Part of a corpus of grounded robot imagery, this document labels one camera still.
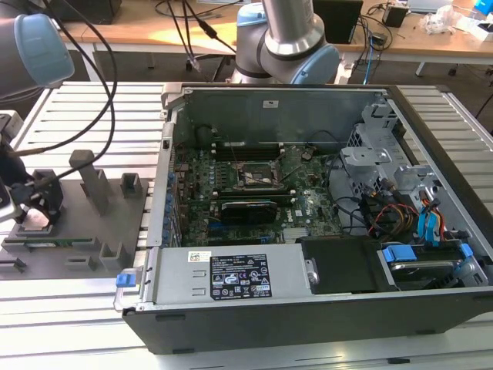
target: label sticker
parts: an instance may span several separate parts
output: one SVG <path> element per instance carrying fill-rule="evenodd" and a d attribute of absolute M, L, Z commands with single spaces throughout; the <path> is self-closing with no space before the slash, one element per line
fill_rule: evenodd
<path fill-rule="evenodd" d="M 263 108 L 279 108 L 279 100 L 264 100 Z"/>
<path fill-rule="evenodd" d="M 215 301 L 272 297 L 267 255 L 210 257 L 210 291 Z"/>
<path fill-rule="evenodd" d="M 188 252 L 188 262 L 209 262 L 211 251 Z"/>

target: floor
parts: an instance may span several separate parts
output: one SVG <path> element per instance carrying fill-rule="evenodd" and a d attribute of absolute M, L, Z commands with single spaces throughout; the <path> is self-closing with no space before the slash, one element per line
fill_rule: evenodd
<path fill-rule="evenodd" d="M 88 80 L 81 57 L 77 52 L 71 52 L 75 63 L 75 74 L 71 78 L 74 81 Z M 106 76 L 111 76 L 111 64 L 107 53 L 99 55 Z M 146 67 L 146 54 L 144 53 L 116 53 L 118 74 L 120 81 L 203 81 L 198 72 L 185 70 L 184 54 L 156 54 L 156 67 Z M 220 59 L 208 59 L 201 61 L 203 71 L 212 76 Z M 487 66 L 459 66 L 456 76 L 449 76 L 448 70 L 452 65 L 427 64 L 423 69 L 423 76 L 417 77 L 414 71 L 417 63 L 409 62 L 381 62 L 374 70 L 371 67 L 371 80 L 373 84 L 401 84 L 401 85 L 445 85 L 461 100 L 467 109 L 473 114 L 479 110 L 483 102 L 493 93 L 489 87 L 490 79 L 485 75 Z M 233 66 L 227 66 L 220 75 L 219 81 L 231 76 Z M 350 79 L 350 83 L 362 83 L 366 72 L 366 66 L 360 66 Z M 15 105 L 2 105 L 0 109 L 17 110 L 23 117 L 29 113 L 36 98 L 17 103 Z M 483 110 L 479 121 L 488 131 L 493 130 L 493 101 Z"/>

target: white label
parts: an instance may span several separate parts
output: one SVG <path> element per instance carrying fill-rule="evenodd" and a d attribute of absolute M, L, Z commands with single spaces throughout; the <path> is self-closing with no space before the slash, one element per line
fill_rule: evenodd
<path fill-rule="evenodd" d="M 264 100 L 263 108 L 279 108 L 279 100 Z"/>
<path fill-rule="evenodd" d="M 211 251 L 188 252 L 188 262 L 209 262 Z"/>

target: black box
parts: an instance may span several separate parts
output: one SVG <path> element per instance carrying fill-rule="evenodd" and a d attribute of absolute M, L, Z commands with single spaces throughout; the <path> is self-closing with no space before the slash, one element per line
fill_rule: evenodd
<path fill-rule="evenodd" d="M 350 44 L 363 0 L 314 0 L 315 14 L 325 24 L 325 38 L 332 44 Z"/>
<path fill-rule="evenodd" d="M 387 5 L 384 16 L 382 17 L 382 22 L 387 27 L 399 28 L 402 26 L 402 22 L 408 11 L 409 8 L 406 7 Z"/>
<path fill-rule="evenodd" d="M 94 25 L 110 25 L 118 12 L 122 0 L 66 0 Z M 64 2 L 52 0 L 55 14 L 64 22 L 81 22 L 80 17 Z"/>

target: green circuit board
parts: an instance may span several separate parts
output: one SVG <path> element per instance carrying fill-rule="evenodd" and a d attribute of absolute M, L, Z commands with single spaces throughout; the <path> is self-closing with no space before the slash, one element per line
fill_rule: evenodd
<path fill-rule="evenodd" d="M 304 146 L 289 146 L 277 160 L 251 162 L 221 162 L 205 150 L 178 151 L 180 204 L 187 213 L 182 246 L 282 244 L 294 242 L 291 238 L 300 233 L 341 234 L 339 217 L 333 214 L 324 187 L 327 156 L 314 155 L 311 160 L 302 160 L 305 151 Z M 272 223 L 225 224 L 221 221 L 222 200 L 217 199 L 217 191 L 235 190 L 241 181 L 253 188 L 265 187 L 269 182 L 273 187 L 289 190 L 290 202 L 277 207 Z M 248 191 L 244 193 L 237 200 L 251 201 Z"/>

